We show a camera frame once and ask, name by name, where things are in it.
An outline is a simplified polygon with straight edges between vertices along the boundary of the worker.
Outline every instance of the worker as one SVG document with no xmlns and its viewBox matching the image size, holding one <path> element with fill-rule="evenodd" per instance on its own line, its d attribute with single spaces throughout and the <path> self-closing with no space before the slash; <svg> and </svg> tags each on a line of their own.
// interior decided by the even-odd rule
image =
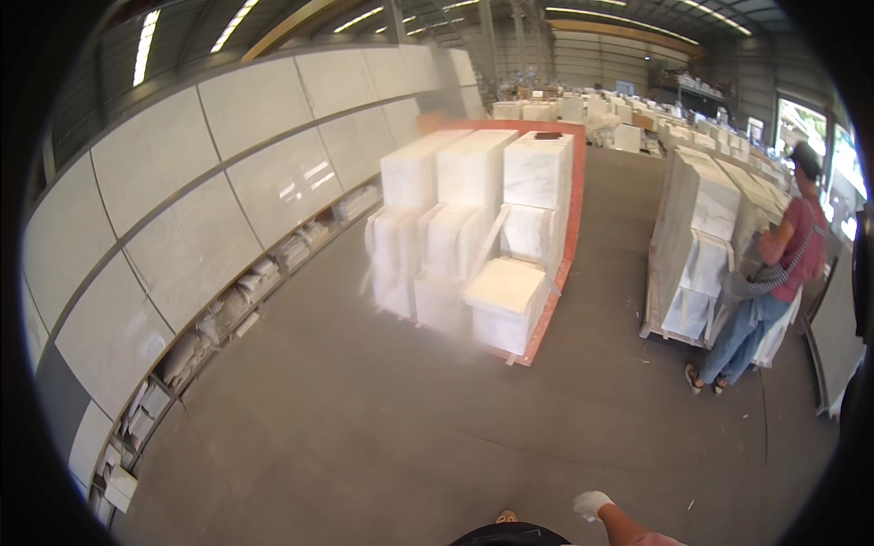
<svg viewBox="0 0 874 546">
<path fill-rule="evenodd" d="M 752 361 L 762 338 L 786 313 L 801 286 L 822 275 L 827 232 L 816 186 L 822 170 L 816 152 L 806 142 L 799 142 L 789 159 L 795 162 L 795 184 L 801 196 L 789 203 L 776 232 L 768 229 L 762 232 L 758 245 L 762 262 L 767 266 L 779 264 L 788 273 L 787 279 L 769 293 L 741 301 L 719 332 L 700 371 L 696 372 L 692 364 L 686 365 L 683 374 L 695 394 L 706 384 L 712 384 L 716 394 L 734 385 Z"/>
<path fill-rule="evenodd" d="M 610 497 L 601 491 L 586 491 L 578 495 L 573 501 L 573 511 L 588 522 L 595 520 L 603 522 L 610 546 L 683 546 L 665 535 L 647 531 L 640 523 L 625 515 L 610 500 Z M 520 522 L 512 510 L 504 510 L 495 523 L 467 533 L 452 543 L 452 546 L 475 544 L 562 546 L 571 543 L 546 527 Z"/>
</svg>

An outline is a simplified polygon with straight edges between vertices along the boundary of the ceiling light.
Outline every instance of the ceiling light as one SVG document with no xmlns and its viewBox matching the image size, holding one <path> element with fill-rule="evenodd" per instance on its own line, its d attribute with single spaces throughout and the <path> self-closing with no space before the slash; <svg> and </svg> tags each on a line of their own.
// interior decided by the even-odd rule
<svg viewBox="0 0 874 546">
<path fill-rule="evenodd" d="M 243 7 L 237 10 L 237 13 L 231 19 L 231 22 L 227 24 L 225 29 L 222 31 L 221 36 L 216 40 L 215 45 L 210 50 L 210 53 L 220 52 L 221 48 L 225 45 L 225 42 L 228 38 L 231 37 L 233 31 L 237 28 L 237 25 L 240 21 L 243 20 L 243 17 L 249 13 L 249 11 L 255 7 L 255 4 L 258 3 L 258 0 L 246 0 L 246 3 L 243 4 Z"/>
<path fill-rule="evenodd" d="M 352 19 L 349 23 L 342 24 L 342 25 L 338 26 L 336 29 L 334 29 L 334 33 L 337 34 L 338 32 L 343 32 L 346 29 L 348 29 L 349 27 L 351 27 L 352 25 L 354 25 L 355 23 L 357 23 L 359 21 L 364 21 L 366 18 L 370 17 L 371 15 L 376 15 L 380 11 L 382 11 L 382 6 L 379 6 L 378 8 L 374 8 L 363 15 L 359 15 L 358 17 L 355 17 L 354 19 Z"/>
<path fill-rule="evenodd" d="M 443 10 L 448 11 L 448 10 L 452 10 L 453 8 L 461 8 L 462 6 L 471 5 L 472 3 L 477 3 L 479 1 L 480 0 L 465 0 L 465 2 L 451 3 L 448 6 L 443 6 Z"/>
<path fill-rule="evenodd" d="M 629 19 L 627 17 L 619 17 L 616 15 L 610 15 L 609 13 L 599 13 L 598 11 L 586 11 L 586 10 L 573 10 L 570 8 L 546 8 L 547 11 L 563 11 L 565 13 L 577 13 L 580 15 L 589 15 L 592 17 L 605 17 L 607 19 L 613 19 L 615 21 L 622 21 L 622 23 L 630 23 L 636 24 L 638 26 L 642 26 L 643 28 L 650 29 L 651 31 L 661 32 L 662 34 L 667 34 L 668 36 L 672 36 L 674 38 L 681 39 L 685 42 L 689 42 L 693 45 L 698 45 L 698 42 L 693 40 L 692 38 L 686 38 L 685 36 L 681 36 L 676 32 L 666 31 L 657 26 L 653 26 L 652 24 L 641 23 L 640 21 L 634 21 L 634 19 Z"/>
<path fill-rule="evenodd" d="M 749 32 L 749 30 L 745 29 L 744 27 L 742 27 L 739 24 L 732 21 L 730 18 L 728 18 L 722 14 L 719 14 L 716 11 L 711 10 L 707 6 L 703 6 L 698 2 L 693 2 L 692 0 L 680 0 L 680 2 L 685 3 L 686 5 L 690 5 L 693 8 L 698 8 L 699 10 L 703 11 L 704 13 L 706 13 L 708 15 L 714 16 L 716 19 L 719 19 L 723 23 L 731 26 L 732 28 L 735 28 L 735 29 L 741 31 L 746 36 L 752 36 L 752 34 L 753 34 L 752 32 Z"/>
<path fill-rule="evenodd" d="M 161 10 L 150 11 L 142 21 L 140 31 L 140 44 L 136 48 L 136 62 L 134 63 L 134 87 L 140 85 L 146 79 L 146 62 L 149 60 L 149 48 L 152 46 L 152 36 L 155 35 L 155 25 Z"/>
</svg>

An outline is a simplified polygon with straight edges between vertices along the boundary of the sandal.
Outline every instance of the sandal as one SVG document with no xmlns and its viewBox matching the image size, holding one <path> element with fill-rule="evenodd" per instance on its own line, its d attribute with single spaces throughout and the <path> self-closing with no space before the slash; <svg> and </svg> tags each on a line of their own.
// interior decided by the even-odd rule
<svg viewBox="0 0 874 546">
<path fill-rule="evenodd" d="M 722 375 L 716 376 L 716 381 L 713 382 L 713 393 L 716 396 L 722 394 L 722 391 L 725 390 L 725 387 L 728 386 L 728 383 L 725 381 L 725 378 Z"/>
<path fill-rule="evenodd" d="M 686 378 L 686 383 L 689 384 L 689 388 L 692 389 L 692 394 L 698 394 L 701 392 L 701 387 L 695 385 L 695 382 L 698 380 L 698 373 L 695 371 L 694 366 L 686 364 L 686 368 L 683 370 L 683 376 Z"/>
<path fill-rule="evenodd" d="M 518 521 L 518 520 L 516 519 L 515 512 L 513 512 L 512 510 L 504 510 L 503 512 L 498 514 L 497 520 L 495 520 L 495 523 L 510 523 L 510 522 L 516 522 L 516 521 Z"/>
</svg>

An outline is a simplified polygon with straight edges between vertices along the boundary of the jeans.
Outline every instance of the jeans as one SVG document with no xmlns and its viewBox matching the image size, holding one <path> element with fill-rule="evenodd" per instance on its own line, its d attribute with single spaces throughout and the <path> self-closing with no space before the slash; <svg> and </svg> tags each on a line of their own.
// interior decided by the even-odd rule
<svg viewBox="0 0 874 546">
<path fill-rule="evenodd" d="M 719 332 L 713 350 L 698 374 L 701 381 L 711 384 L 721 373 L 729 385 L 734 385 L 756 354 L 762 338 L 790 305 L 790 302 L 778 300 L 771 294 L 741 303 Z"/>
</svg>

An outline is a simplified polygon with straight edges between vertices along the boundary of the pink shirt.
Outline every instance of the pink shirt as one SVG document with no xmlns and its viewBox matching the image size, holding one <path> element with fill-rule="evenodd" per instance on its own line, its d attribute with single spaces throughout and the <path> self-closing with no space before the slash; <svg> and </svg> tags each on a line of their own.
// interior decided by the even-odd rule
<svg viewBox="0 0 874 546">
<path fill-rule="evenodd" d="M 807 199 L 810 202 L 814 212 L 813 217 L 811 217 L 808 207 L 801 201 L 802 199 Z M 822 208 L 820 208 L 816 197 L 794 198 L 783 217 L 792 223 L 794 229 L 792 238 L 789 240 L 789 244 L 786 245 L 786 251 L 783 253 L 783 257 L 780 258 L 780 265 L 785 268 L 789 267 L 789 262 L 792 261 L 801 243 L 804 242 L 804 238 L 807 237 L 811 220 L 814 220 L 823 230 L 828 228 L 825 215 L 822 214 Z M 825 238 L 814 232 L 808 243 L 807 250 L 801 256 L 801 260 L 795 266 L 795 269 L 789 274 L 789 280 L 772 290 L 771 295 L 778 300 L 791 302 L 798 292 L 798 286 L 815 279 L 822 270 L 822 262 L 825 260 L 825 245 Z"/>
</svg>

